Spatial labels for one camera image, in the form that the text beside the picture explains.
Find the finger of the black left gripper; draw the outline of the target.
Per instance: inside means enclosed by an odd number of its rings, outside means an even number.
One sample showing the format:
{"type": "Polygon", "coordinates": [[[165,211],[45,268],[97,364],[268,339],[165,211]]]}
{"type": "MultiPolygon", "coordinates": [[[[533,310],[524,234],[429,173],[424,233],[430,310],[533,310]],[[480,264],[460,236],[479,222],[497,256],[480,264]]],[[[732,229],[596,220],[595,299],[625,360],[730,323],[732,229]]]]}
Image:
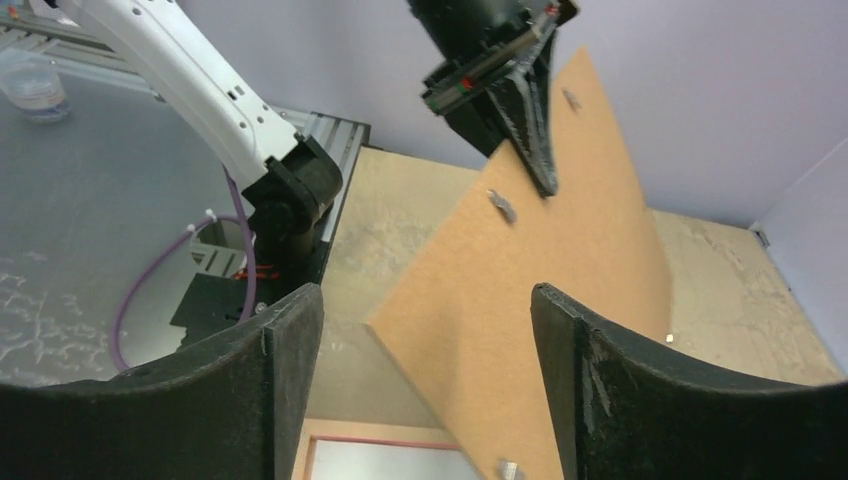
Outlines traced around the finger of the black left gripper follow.
{"type": "Polygon", "coordinates": [[[487,92],[542,198],[558,193],[550,138],[550,60],[556,38],[548,37],[513,62],[487,92]]]}

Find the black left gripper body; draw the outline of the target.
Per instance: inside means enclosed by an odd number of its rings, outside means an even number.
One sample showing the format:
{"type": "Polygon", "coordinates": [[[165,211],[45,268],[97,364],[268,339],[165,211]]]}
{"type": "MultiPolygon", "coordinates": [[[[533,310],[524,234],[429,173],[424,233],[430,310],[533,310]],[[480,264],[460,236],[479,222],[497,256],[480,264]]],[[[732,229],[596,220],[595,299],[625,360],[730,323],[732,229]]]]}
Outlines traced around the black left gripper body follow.
{"type": "Polygon", "coordinates": [[[485,156],[508,136],[486,88],[578,15],[575,1],[410,1],[443,61],[423,80],[423,102],[485,156]]]}

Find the pink picture frame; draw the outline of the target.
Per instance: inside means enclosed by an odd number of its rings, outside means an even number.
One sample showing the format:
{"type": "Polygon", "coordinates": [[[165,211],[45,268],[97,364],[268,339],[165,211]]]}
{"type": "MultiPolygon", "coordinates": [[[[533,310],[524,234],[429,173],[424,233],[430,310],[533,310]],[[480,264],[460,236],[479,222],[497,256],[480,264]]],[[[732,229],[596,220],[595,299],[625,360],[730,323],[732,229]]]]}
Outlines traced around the pink picture frame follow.
{"type": "Polygon", "coordinates": [[[306,418],[291,479],[310,479],[318,441],[458,450],[453,437],[437,428],[306,418]]]}

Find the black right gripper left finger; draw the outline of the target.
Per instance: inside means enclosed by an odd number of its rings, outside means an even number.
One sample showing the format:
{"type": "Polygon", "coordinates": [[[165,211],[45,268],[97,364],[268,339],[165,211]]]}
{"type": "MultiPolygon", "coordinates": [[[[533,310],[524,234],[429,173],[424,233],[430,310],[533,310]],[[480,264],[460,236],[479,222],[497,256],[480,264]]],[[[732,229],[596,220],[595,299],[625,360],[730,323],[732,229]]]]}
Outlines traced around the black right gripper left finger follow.
{"type": "Polygon", "coordinates": [[[5,479],[288,479],[324,324],[307,284],[107,381],[1,389],[5,479]]]}

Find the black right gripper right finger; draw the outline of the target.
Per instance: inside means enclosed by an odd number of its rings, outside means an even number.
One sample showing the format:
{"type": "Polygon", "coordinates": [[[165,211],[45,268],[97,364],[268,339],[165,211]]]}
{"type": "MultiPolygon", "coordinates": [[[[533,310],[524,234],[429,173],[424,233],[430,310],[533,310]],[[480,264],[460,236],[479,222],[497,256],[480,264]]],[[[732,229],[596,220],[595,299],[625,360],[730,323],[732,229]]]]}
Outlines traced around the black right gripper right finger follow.
{"type": "Polygon", "coordinates": [[[569,479],[843,479],[847,385],[804,386],[675,351],[543,283],[537,355],[569,479]]]}

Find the brown cardboard backing board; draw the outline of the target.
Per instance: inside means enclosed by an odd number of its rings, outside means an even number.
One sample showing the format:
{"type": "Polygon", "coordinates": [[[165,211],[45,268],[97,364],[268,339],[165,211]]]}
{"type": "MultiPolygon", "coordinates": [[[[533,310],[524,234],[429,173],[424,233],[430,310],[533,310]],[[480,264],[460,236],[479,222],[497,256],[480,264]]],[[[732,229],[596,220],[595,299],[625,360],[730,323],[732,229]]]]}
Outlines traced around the brown cardboard backing board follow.
{"type": "Polygon", "coordinates": [[[556,76],[559,191],[538,195],[509,143],[405,271],[370,325],[474,467],[563,475],[531,322],[549,283],[653,340],[671,324],[672,278],[652,211],[586,48],[556,76]]]}

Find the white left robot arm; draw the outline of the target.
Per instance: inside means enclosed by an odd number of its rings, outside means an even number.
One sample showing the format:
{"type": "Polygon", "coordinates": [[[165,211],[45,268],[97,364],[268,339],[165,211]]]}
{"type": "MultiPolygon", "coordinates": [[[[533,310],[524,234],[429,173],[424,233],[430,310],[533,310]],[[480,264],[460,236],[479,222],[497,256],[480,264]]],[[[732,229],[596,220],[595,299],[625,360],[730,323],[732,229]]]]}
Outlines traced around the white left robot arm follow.
{"type": "MultiPolygon", "coordinates": [[[[258,257],[301,255],[339,195],[329,154],[273,112],[174,1],[54,1],[120,55],[201,136],[253,206],[258,257]]],[[[429,110],[480,153],[516,149],[542,198],[559,180],[549,134],[549,62],[573,1],[413,1],[443,55],[425,79],[429,110]]]]}

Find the beach landscape photo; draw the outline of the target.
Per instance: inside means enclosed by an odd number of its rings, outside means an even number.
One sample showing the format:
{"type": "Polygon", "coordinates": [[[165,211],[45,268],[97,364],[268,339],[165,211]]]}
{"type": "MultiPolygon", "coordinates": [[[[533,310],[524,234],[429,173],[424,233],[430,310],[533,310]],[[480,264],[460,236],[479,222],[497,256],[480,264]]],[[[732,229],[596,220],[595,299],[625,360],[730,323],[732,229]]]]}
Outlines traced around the beach landscape photo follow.
{"type": "Polygon", "coordinates": [[[480,479],[454,450],[319,440],[309,479],[459,480],[480,479]]]}

